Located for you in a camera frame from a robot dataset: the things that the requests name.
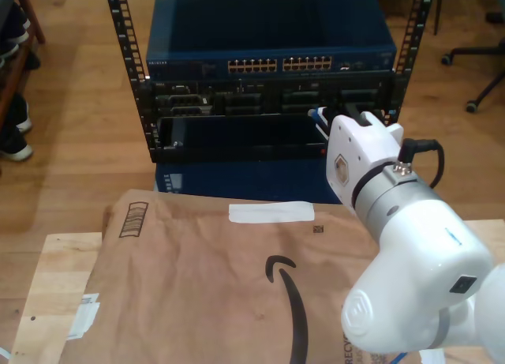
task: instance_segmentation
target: shoe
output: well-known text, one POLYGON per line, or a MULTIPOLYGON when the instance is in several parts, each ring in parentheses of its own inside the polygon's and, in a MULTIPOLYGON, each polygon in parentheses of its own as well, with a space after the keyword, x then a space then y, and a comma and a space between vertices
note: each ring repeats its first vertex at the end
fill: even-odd
POLYGON ((20 16, 16 12, 16 8, 14 6, 11 7, 4 22, 2 33, 0 33, 0 40, 7 40, 17 44, 28 40, 30 35, 24 29, 23 23, 23 20, 20 19, 20 16))
POLYGON ((6 121, 11 125, 16 125, 21 133, 27 133, 32 129, 32 120, 28 115, 28 109, 29 105, 26 99, 21 94, 14 93, 13 100, 10 101, 6 121))
POLYGON ((19 44, 8 41, 0 42, 0 58, 10 58, 19 50, 19 44))
POLYGON ((24 62, 24 70, 35 70, 40 68, 40 60, 36 54, 29 51, 26 61, 24 62))
POLYGON ((24 161, 33 154, 23 135, 14 125, 4 124, 0 131, 0 156, 12 161, 24 161))
POLYGON ((21 6, 19 6, 17 3, 13 3, 10 13, 12 13, 13 17, 15 17, 23 24, 25 30, 28 30, 28 27, 32 25, 32 23, 30 23, 30 20, 26 17, 26 14, 24 13, 21 6))

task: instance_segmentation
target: wooden chair leg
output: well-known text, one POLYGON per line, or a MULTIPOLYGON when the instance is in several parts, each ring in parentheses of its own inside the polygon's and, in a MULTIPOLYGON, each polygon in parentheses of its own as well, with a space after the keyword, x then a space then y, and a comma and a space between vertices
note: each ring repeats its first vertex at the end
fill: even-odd
POLYGON ((18 0, 19 4, 23 8, 24 12, 27 14, 28 19, 33 25, 33 29, 35 30, 35 36, 40 44, 44 44, 46 42, 46 37, 42 32, 42 28, 40 27, 39 20, 35 14, 35 10, 33 9, 32 3, 30 0, 18 0))

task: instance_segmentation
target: black rack rail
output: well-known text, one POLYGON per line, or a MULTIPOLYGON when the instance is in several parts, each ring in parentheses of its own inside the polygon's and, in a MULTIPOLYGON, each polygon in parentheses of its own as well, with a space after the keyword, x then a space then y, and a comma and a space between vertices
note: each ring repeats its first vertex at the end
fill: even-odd
MULTIPOLYGON (((290 80, 263 79, 261 81, 245 81, 238 79, 226 82, 215 81, 206 83, 202 81, 200 83, 193 82, 186 84, 181 81, 178 83, 167 82, 160 84, 151 81, 144 71, 128 0, 107 1, 137 105, 142 129, 153 162, 169 158, 170 153, 167 150, 176 148, 167 147, 165 137, 160 139, 159 127, 161 125, 159 125, 159 117, 160 115, 162 117, 177 116, 174 115, 174 108, 170 109, 171 114, 163 115, 163 105, 160 106, 160 100, 163 99, 161 95, 176 97, 178 94, 177 87, 187 88, 189 94, 208 94, 212 97, 216 89, 222 92, 235 91, 240 94, 249 93, 255 95, 258 94, 258 87, 261 86, 263 87, 261 90, 261 100, 257 104, 252 105, 252 109, 245 109, 249 114, 278 113, 279 110, 298 106, 328 106, 336 110, 345 110, 344 105, 346 103, 358 102, 364 104, 367 110, 372 109, 378 116, 382 117, 385 125, 388 126, 396 123, 432 4, 432 0, 413 0, 395 72, 338 73, 324 76, 317 80, 293 78, 290 80), (289 101, 283 103, 283 100, 290 98, 291 91, 310 93, 310 91, 315 90, 310 88, 315 83, 317 83, 317 97, 312 101, 298 105, 292 105, 289 101)), ((216 97, 213 102, 215 105, 214 115, 230 115, 233 104, 229 102, 229 99, 221 96, 216 97)), ((198 103, 200 106, 194 109, 200 115, 202 115, 201 104, 201 102, 198 103)), ((240 113, 241 109, 238 110, 235 107, 233 112, 240 113)))

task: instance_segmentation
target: chair leg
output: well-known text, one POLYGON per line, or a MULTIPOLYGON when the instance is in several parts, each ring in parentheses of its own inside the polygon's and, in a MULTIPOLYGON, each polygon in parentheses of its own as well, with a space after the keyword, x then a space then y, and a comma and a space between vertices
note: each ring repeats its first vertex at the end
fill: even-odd
POLYGON ((503 47, 460 47, 455 48, 449 54, 450 61, 457 54, 505 54, 505 48, 503 47))
POLYGON ((46 37, 42 32, 42 28, 40 27, 39 20, 37 19, 32 3, 30 2, 30 0, 18 0, 18 1, 21 7, 23 8, 24 12, 27 14, 28 19, 33 24, 37 40, 39 41, 40 44, 44 44, 46 42, 46 37))
POLYGON ((481 103, 482 100, 489 94, 489 92, 493 90, 493 88, 497 86, 497 84, 504 78, 505 78, 505 70, 503 70, 498 76, 496 76, 493 79, 493 81, 489 83, 488 86, 486 86, 486 88, 482 91, 481 94, 479 94, 479 96, 477 97, 477 99, 475 99, 475 101, 473 101, 473 103, 475 103, 476 106, 479 106, 479 103, 481 103))
POLYGON ((442 0, 436 0, 436 14, 435 14, 435 32, 436 35, 439 31, 440 14, 442 13, 442 0))

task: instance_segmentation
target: blue device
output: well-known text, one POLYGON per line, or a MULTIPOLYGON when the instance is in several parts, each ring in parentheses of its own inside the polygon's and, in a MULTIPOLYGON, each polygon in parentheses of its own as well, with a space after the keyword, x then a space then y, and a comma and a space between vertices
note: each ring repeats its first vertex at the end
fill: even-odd
POLYGON ((377 0, 156 0, 152 81, 324 77, 391 71, 377 0))

